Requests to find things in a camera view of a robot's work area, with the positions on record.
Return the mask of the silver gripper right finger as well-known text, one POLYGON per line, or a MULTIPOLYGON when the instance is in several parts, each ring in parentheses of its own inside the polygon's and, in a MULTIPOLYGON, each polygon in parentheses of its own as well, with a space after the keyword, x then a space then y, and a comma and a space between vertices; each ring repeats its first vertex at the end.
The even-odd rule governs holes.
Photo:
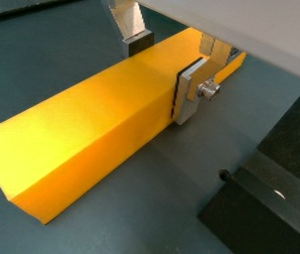
POLYGON ((173 121, 183 125, 196 114, 203 98, 214 100, 222 86, 215 81, 218 73, 226 68, 232 46, 208 34, 203 34, 200 52, 203 56, 177 74, 173 121))

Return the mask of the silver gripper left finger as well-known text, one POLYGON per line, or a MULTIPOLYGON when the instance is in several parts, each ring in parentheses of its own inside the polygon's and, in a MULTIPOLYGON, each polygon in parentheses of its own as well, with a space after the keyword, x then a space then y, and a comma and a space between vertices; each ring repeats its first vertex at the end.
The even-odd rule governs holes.
POLYGON ((124 54, 131 58, 155 46, 155 33, 147 28, 136 0, 108 0, 108 7, 121 33, 124 54))

